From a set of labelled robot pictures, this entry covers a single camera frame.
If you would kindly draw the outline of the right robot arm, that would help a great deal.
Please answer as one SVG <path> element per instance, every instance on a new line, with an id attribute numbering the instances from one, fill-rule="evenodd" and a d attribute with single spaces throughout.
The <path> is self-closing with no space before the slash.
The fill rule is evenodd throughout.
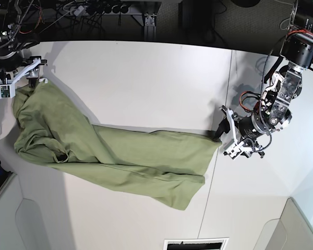
<path id="1" fill-rule="evenodd" d="M 25 58 L 22 51 L 40 44 L 37 29 L 42 15 L 41 1 L 0 1 L 0 84 L 7 83 L 5 78 L 10 73 L 17 76 L 20 68 L 26 69 L 39 60 L 38 65 L 25 73 L 29 86 L 36 86 L 40 67 L 47 60 L 41 56 Z"/>

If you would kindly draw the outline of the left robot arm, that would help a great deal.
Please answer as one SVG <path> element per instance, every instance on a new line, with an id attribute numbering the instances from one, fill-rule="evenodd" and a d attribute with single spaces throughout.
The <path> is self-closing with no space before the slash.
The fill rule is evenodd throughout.
<path id="1" fill-rule="evenodd" d="M 263 69 L 260 92 L 244 91 L 239 97 L 246 116 L 221 107 L 224 119 L 213 139 L 217 141 L 222 134 L 231 134 L 223 153 L 232 159 L 249 158 L 254 153 L 263 157 L 266 147 L 257 139 L 264 134 L 271 136 L 290 124 L 289 106 L 302 91 L 302 73 L 313 71 L 313 1 L 295 1 L 282 42 L 274 65 L 270 70 Z"/>

